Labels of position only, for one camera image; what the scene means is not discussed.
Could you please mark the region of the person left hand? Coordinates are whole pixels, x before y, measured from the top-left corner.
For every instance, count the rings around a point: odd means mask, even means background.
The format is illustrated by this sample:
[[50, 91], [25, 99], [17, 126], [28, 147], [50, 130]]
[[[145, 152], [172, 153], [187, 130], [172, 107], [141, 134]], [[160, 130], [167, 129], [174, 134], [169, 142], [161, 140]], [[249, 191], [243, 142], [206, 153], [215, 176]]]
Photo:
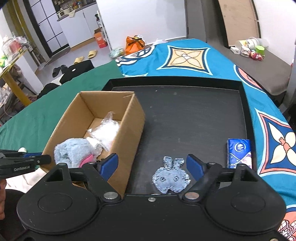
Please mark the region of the person left hand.
[[5, 218], [4, 214], [4, 205], [6, 199], [6, 180], [2, 179], [0, 181], [1, 189], [0, 189], [0, 220]]

